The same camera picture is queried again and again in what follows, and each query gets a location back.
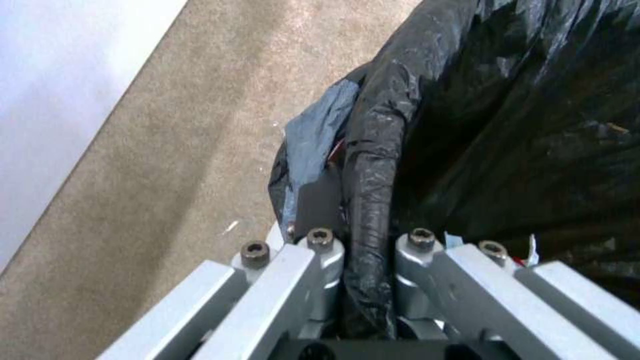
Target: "black plastic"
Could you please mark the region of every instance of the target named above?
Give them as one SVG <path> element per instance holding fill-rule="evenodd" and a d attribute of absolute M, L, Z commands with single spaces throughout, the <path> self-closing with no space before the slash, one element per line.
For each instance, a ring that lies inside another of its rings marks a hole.
<path fill-rule="evenodd" d="M 368 64 L 344 132 L 349 337 L 395 338 L 390 239 L 416 226 L 521 256 L 534 233 L 543 260 L 638 307 L 639 14 L 638 1 L 416 7 Z"/>

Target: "beige carpet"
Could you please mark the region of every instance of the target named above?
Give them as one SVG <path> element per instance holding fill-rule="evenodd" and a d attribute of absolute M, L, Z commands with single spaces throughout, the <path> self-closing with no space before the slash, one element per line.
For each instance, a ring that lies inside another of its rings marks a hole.
<path fill-rule="evenodd" d="M 95 357 L 263 239 L 284 124 L 417 2 L 190 0 L 0 278 L 0 357 Z"/>

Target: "metal frame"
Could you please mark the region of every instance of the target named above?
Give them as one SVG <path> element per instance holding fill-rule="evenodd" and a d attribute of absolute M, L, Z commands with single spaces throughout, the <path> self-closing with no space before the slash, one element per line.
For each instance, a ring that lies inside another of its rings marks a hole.
<path fill-rule="evenodd" d="M 439 252 L 432 261 L 414 255 L 407 279 L 423 289 L 462 340 L 497 334 L 522 357 L 613 358 L 475 246 Z"/>
<path fill-rule="evenodd" d="M 266 359 L 280 338 L 300 333 L 321 279 L 313 251 L 284 245 L 193 359 Z"/>
<path fill-rule="evenodd" d="M 98 359 L 186 358 L 246 289 L 242 272 L 204 261 Z"/>
<path fill-rule="evenodd" d="M 555 261 L 515 277 L 616 357 L 640 357 L 640 314 L 569 266 Z"/>

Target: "bolt head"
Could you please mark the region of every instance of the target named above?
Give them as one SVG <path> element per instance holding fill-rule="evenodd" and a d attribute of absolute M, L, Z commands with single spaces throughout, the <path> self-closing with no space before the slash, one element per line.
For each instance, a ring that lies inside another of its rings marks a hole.
<path fill-rule="evenodd" d="M 240 250 L 240 260 L 248 268 L 260 269 L 269 263 L 269 245 L 264 241 L 248 241 Z"/>
<path fill-rule="evenodd" d="M 296 228 L 293 224 L 289 224 L 287 226 L 287 240 L 292 243 L 294 241 L 294 237 L 296 236 Z"/>
<path fill-rule="evenodd" d="M 502 246 L 501 243 L 491 240 L 484 240 L 478 243 L 478 248 L 480 251 L 487 255 L 494 263 L 499 266 L 504 266 L 507 262 L 507 258 L 509 254 L 507 253 L 507 249 Z"/>
<path fill-rule="evenodd" d="M 324 227 L 311 229 L 307 234 L 307 245 L 310 249 L 324 252 L 333 247 L 333 231 Z"/>
<path fill-rule="evenodd" d="M 435 235 L 421 227 L 417 227 L 409 234 L 409 244 L 418 251 L 429 252 L 433 249 L 433 244 L 436 242 Z"/>

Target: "silver metal bar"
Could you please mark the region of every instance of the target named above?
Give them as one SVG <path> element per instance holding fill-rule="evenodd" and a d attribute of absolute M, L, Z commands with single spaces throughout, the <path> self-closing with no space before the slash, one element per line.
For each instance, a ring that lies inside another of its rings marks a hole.
<path fill-rule="evenodd" d="M 558 261 L 523 268 L 516 279 L 622 359 L 640 359 L 640 313 Z"/>
<path fill-rule="evenodd" d="M 204 261 L 99 359 L 180 359 L 215 328 L 246 291 L 244 274 Z"/>
<path fill-rule="evenodd" d="M 267 359 L 282 336 L 300 333 L 321 281 L 313 251 L 284 245 L 193 359 Z"/>
<path fill-rule="evenodd" d="M 307 238 L 298 243 L 299 247 L 312 250 Z M 338 299 L 338 287 L 344 268 L 344 246 L 338 239 L 334 239 L 331 245 L 324 251 L 316 251 L 320 259 L 320 267 L 323 279 L 318 284 L 322 291 L 316 292 L 317 298 L 313 299 L 313 306 L 309 318 L 316 321 L 325 321 L 333 317 L 335 303 Z"/>
<path fill-rule="evenodd" d="M 412 268 L 407 279 L 427 293 L 463 339 L 497 334 L 522 358 L 613 358 L 473 245 L 435 254 L 427 268 L 414 270 L 419 269 Z"/>
<path fill-rule="evenodd" d="M 396 240 L 396 290 L 397 313 L 408 320 L 438 318 L 438 312 L 429 297 L 413 281 L 405 276 L 412 272 L 421 272 L 431 264 L 433 255 L 444 251 L 442 244 L 434 240 L 427 251 L 409 244 L 409 236 L 404 234 Z"/>

